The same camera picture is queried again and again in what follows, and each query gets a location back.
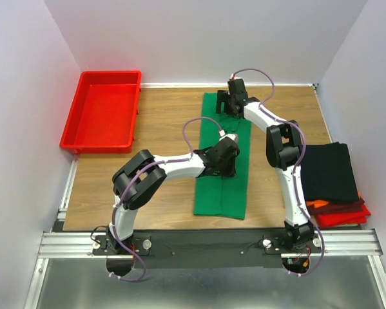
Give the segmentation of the green polo shirt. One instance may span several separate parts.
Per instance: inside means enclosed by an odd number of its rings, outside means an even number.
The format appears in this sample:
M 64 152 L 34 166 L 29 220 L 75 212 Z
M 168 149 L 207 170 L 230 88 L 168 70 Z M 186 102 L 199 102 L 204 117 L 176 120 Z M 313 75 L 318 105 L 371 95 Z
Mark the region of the green polo shirt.
M 244 219 L 247 205 L 251 123 L 216 113 L 217 94 L 205 93 L 201 115 L 216 120 L 227 133 L 238 135 L 240 154 L 234 177 L 205 176 L 195 182 L 194 214 Z

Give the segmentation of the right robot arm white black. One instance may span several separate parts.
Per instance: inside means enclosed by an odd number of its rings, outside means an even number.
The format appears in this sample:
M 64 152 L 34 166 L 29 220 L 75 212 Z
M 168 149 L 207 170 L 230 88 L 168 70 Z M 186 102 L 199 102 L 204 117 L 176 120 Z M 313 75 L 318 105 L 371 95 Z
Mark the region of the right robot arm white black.
M 279 177 L 285 205 L 283 244 L 288 251 L 298 252 L 314 238 L 301 181 L 304 134 L 297 122 L 276 116 L 250 97 L 243 79 L 231 77 L 227 86 L 227 91 L 217 92 L 216 112 L 248 120 L 265 133 L 266 158 Z

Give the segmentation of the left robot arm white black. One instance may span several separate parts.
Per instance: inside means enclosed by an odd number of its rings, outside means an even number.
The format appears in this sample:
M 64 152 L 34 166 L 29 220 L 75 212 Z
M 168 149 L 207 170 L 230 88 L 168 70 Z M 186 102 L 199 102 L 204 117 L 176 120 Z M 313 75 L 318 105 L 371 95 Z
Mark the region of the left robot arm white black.
M 169 180 L 207 176 L 233 177 L 240 154 L 238 135 L 226 134 L 214 146 L 180 156 L 154 156 L 139 151 L 112 178 L 115 204 L 107 228 L 107 246 L 115 254 L 132 251 L 129 240 L 139 208 L 147 204 Z

